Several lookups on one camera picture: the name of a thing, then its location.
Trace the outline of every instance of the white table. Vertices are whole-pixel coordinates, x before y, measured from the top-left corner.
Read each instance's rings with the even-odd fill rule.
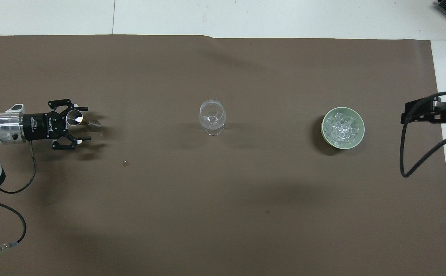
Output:
[[[446,91],[446,16],[435,9],[433,2],[0,0],[0,35],[114,33],[431,40],[437,88]]]

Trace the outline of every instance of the light green bowl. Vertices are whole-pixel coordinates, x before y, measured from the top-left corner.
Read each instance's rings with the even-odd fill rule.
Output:
[[[359,133],[357,134],[357,139],[355,143],[344,143],[344,146],[342,147],[337,147],[334,146],[333,143],[331,143],[331,141],[329,141],[326,136],[325,133],[323,133],[323,124],[325,122],[325,119],[329,116],[329,115],[334,115],[335,113],[340,112],[346,116],[351,116],[354,118],[354,123],[352,124],[355,127],[359,127]],[[359,143],[361,143],[361,141],[363,141],[364,138],[364,121],[363,118],[361,118],[361,116],[354,110],[350,109],[350,108],[345,108],[345,107],[340,107],[340,108],[334,108],[333,110],[330,110],[325,117],[323,117],[323,120],[321,121],[321,126],[320,126],[320,131],[321,131],[321,135],[323,136],[323,139],[325,139],[325,141],[327,141],[327,143],[335,148],[339,148],[339,149],[351,149],[357,145],[359,145]]]

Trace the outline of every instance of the bowl rim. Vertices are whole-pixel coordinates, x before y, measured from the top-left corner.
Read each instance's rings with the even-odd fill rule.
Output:
[[[361,122],[362,122],[362,124],[363,124],[363,129],[364,129],[364,130],[363,130],[363,135],[361,136],[361,139],[358,141],[358,143],[356,143],[356,145],[353,145],[352,147],[349,147],[349,148],[340,148],[340,147],[336,147],[335,145],[333,145],[332,143],[330,143],[330,141],[325,137],[325,133],[323,133],[323,124],[325,123],[325,119],[326,119],[327,116],[330,114],[330,112],[333,112],[334,110],[336,110],[336,109],[338,109],[338,108],[345,108],[345,109],[347,109],[347,110],[350,110],[350,111],[354,112],[356,115],[358,115],[359,119],[361,119]],[[359,115],[359,113],[356,112],[356,110],[353,110],[352,108],[348,108],[348,107],[336,107],[336,108],[332,108],[329,112],[327,112],[327,113],[325,114],[325,116],[323,117],[323,119],[321,120],[321,124],[320,124],[320,132],[321,132],[321,136],[323,137],[323,139],[324,139],[329,145],[333,146],[334,148],[338,148],[338,149],[351,149],[351,148],[356,147],[357,145],[359,145],[359,144],[363,141],[364,135],[365,135],[365,133],[366,133],[366,126],[365,126],[365,124],[364,124],[363,117],[361,117],[361,115]]]

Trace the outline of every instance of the brown table surface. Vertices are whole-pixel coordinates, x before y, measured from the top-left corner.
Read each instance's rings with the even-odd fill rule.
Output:
[[[435,92],[428,41],[0,36],[0,112],[70,98],[103,125],[75,151],[34,142],[32,185],[0,192],[28,223],[0,275],[446,275],[443,152],[398,168],[404,104]],[[347,151],[319,132],[338,106],[366,125]],[[407,134],[407,166],[441,140]],[[0,159],[3,188],[28,181],[26,144]],[[20,227],[0,208],[0,243]]]

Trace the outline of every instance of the cable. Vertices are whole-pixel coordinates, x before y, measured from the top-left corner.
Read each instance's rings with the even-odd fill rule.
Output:
[[[34,172],[32,173],[32,177],[30,178],[30,181],[28,181],[27,185],[23,186],[20,190],[16,190],[14,192],[9,192],[9,191],[3,190],[0,187],[0,191],[4,192],[6,194],[18,194],[19,192],[25,190],[34,180],[35,173],[37,172],[37,162],[35,161],[35,157],[34,157],[34,148],[32,147],[32,141],[29,141],[28,145],[30,147],[30,155],[32,156],[32,161],[34,162]]]
[[[410,119],[412,119],[412,115],[414,115],[414,112],[416,112],[416,110],[421,105],[424,105],[426,102],[432,100],[435,97],[444,96],[444,95],[446,95],[446,92],[439,92],[439,93],[433,94],[431,96],[427,96],[426,98],[419,100],[410,109],[407,116],[405,116],[405,122],[403,123],[403,128],[402,128],[402,137],[400,139],[400,173],[402,174],[403,177],[409,177],[412,173],[414,173],[414,171],[419,166],[421,166],[422,163],[424,163],[424,161],[426,159],[428,159],[429,156],[433,155],[433,153],[436,152],[436,150],[438,150],[439,148],[441,148],[442,146],[444,146],[446,144],[446,139],[442,140],[440,143],[437,143],[437,145],[435,145],[432,149],[430,149],[428,152],[426,152],[426,154],[423,157],[421,157],[421,159],[419,159],[419,161],[417,161],[417,163],[407,173],[405,173],[405,168],[403,166],[403,148],[405,146],[405,133],[407,132],[407,124],[409,124]]]
[[[23,232],[21,233],[21,237],[17,241],[14,241],[12,243],[4,243],[4,244],[0,245],[0,252],[3,252],[4,250],[7,250],[9,248],[12,248],[13,246],[18,245],[18,243],[21,242],[21,240],[23,240],[23,238],[25,237],[25,233],[27,232],[27,224],[25,223],[25,219],[23,219],[23,217],[17,210],[11,208],[10,206],[2,204],[2,203],[0,203],[0,206],[15,213],[20,218],[20,221],[23,225]]]

